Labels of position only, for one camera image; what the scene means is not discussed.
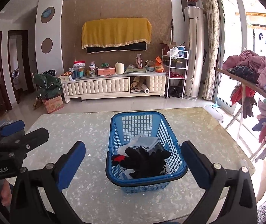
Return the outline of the person's left hand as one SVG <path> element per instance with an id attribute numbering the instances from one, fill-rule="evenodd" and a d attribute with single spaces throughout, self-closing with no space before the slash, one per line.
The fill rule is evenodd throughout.
<path id="1" fill-rule="evenodd" d="M 12 193 L 9 182 L 4 179 L 1 182 L 0 199 L 3 206 L 7 207 L 11 204 Z"/>

